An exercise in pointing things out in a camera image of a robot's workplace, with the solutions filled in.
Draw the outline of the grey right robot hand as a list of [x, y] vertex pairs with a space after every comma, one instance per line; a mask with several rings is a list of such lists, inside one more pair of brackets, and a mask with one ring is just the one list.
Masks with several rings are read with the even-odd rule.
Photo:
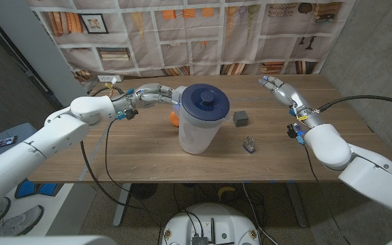
[[266, 88], [278, 102], [293, 109], [296, 113], [306, 108], [310, 109], [310, 104], [299, 91], [281, 79], [273, 76], [263, 76], [258, 80], [258, 83]]

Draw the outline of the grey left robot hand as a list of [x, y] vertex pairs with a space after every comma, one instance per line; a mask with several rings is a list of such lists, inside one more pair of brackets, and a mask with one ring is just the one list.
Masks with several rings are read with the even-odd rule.
[[179, 105], [180, 93], [173, 88], [158, 83], [142, 85], [127, 96], [127, 101], [134, 108], [149, 108], [157, 103]]

